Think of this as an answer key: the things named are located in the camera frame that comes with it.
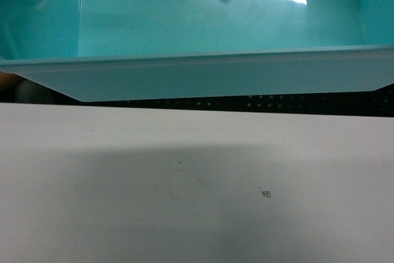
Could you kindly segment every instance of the dark background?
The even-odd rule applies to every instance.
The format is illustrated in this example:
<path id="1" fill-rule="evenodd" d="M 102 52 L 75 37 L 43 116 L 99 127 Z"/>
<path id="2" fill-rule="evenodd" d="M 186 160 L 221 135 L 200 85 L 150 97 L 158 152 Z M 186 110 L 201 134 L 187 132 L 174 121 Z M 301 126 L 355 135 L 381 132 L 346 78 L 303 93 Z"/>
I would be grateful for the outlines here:
<path id="1" fill-rule="evenodd" d="M 9 89 L 0 95 L 0 101 L 13 102 L 14 95 L 14 89 Z M 394 117 L 394 84 L 371 92 L 247 95 L 92 103 L 79 102 L 54 91 L 52 95 L 57 105 Z"/>

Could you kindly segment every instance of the plastic bin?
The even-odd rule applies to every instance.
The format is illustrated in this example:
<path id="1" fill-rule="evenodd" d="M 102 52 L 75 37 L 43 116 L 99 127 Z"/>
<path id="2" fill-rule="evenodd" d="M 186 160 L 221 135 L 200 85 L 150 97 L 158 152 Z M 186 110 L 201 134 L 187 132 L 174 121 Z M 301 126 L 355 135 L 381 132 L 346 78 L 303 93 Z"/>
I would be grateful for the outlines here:
<path id="1" fill-rule="evenodd" d="M 82 101 L 371 91 L 394 0 L 0 0 L 0 70 Z"/>

